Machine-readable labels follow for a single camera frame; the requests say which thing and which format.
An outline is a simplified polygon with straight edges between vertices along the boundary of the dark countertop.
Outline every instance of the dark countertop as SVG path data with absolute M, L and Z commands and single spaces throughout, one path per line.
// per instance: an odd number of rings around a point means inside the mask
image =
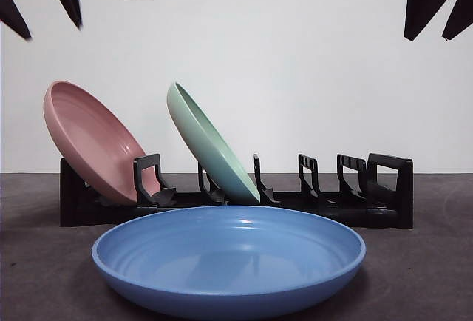
M 296 175 L 264 175 L 278 190 Z M 182 190 L 196 175 L 166 175 Z M 320 175 L 336 190 L 335 175 Z M 415 175 L 413 230 L 359 229 L 367 256 L 338 294 L 275 320 L 473 320 L 473 175 Z M 178 320 L 135 306 L 92 262 L 111 225 L 59 227 L 58 175 L 1 175 L 1 319 Z

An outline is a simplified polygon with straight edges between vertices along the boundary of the blue plate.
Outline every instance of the blue plate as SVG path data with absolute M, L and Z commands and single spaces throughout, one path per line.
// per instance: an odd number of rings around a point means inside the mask
M 116 226 L 92 257 L 108 284 L 138 305 L 196 320 L 252 320 L 334 295 L 364 259 L 352 229 L 304 212 L 210 206 Z

